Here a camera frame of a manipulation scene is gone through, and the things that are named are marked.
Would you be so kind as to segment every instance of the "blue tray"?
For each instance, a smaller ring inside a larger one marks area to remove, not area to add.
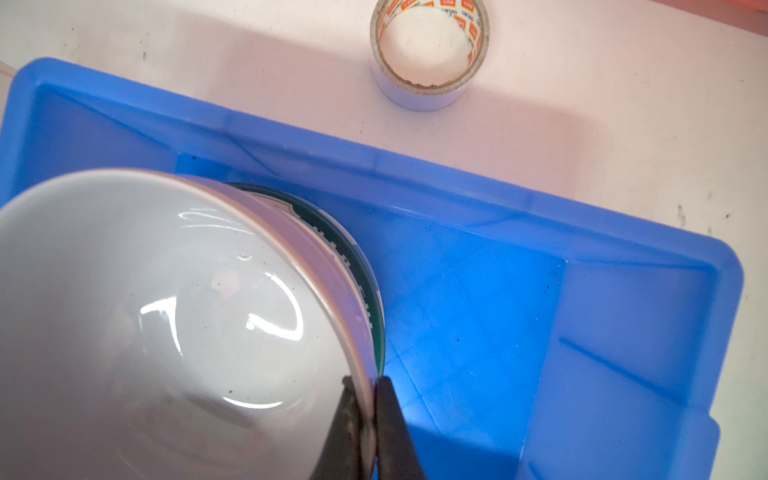
[[[61,61],[16,75],[0,204],[116,166],[261,184],[341,222],[431,478],[710,474],[743,276],[724,243]]]

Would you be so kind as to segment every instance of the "blue plastic bin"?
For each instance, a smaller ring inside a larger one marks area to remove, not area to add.
[[[708,478],[743,276],[724,243],[61,61],[17,74],[0,204],[116,166],[262,184],[340,221],[379,280],[430,478]]]

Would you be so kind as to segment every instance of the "white surface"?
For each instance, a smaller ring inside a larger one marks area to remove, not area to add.
[[[381,37],[382,56],[396,74],[429,87],[455,80],[469,68],[472,45],[464,28],[440,8],[409,8]]]
[[[357,356],[375,376],[338,257],[273,205],[204,184],[92,170],[0,211],[0,271],[13,272],[0,278],[5,474],[305,480],[344,376],[373,414],[366,370],[333,326],[343,316],[367,335]]]
[[[475,83],[416,113],[371,79],[374,3],[6,0],[0,60],[55,56],[725,240],[746,282],[713,478],[765,478],[768,38],[649,0],[488,0]]]

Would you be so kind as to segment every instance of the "tape roll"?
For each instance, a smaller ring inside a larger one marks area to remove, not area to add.
[[[395,73],[384,58],[380,42],[387,25],[397,15],[416,7],[440,8],[464,29],[471,51],[466,70],[457,78],[441,85],[416,84]],[[469,86],[485,60],[489,33],[482,0],[379,0],[370,28],[373,77],[384,95],[397,105],[416,111],[438,110],[456,101]]]

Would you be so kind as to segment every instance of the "bowl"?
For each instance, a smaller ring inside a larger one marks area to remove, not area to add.
[[[344,259],[225,184],[65,175],[0,210],[9,478],[308,478],[351,376],[378,371]]]

